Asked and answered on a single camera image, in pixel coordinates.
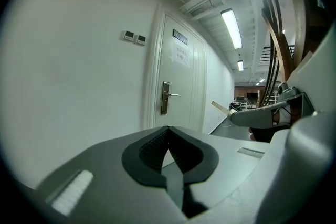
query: white wall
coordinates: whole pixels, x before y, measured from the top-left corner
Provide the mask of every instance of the white wall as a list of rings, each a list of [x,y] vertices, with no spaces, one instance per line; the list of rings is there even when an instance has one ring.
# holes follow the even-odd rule
[[[158,3],[177,7],[174,0],[13,0],[0,36],[1,143],[21,182],[34,188],[85,148],[141,130],[150,47],[120,34],[149,38]],[[225,89],[233,99],[234,87],[225,61],[210,46],[207,53],[205,132],[220,120],[209,100],[226,104]],[[222,76],[230,79],[217,82]]]

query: white door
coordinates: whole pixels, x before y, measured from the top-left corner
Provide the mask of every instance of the white door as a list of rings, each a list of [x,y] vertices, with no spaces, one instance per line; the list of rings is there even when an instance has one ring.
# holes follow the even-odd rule
[[[161,49],[155,126],[181,126],[202,131],[205,100],[204,44],[166,15]],[[163,82],[169,83],[167,112],[162,114]]]

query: fluorescent light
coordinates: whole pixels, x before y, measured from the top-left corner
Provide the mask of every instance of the fluorescent light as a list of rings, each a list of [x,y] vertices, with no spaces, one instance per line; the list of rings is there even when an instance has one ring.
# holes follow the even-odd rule
[[[243,61],[238,61],[238,68],[239,68],[239,70],[240,71],[243,71],[244,70],[244,63],[243,63]]]
[[[240,32],[236,20],[236,16],[231,8],[226,9],[221,12],[221,15],[224,19],[224,22],[227,26],[227,29],[229,30],[233,46],[235,49],[239,49],[242,47],[242,39],[240,37]]]

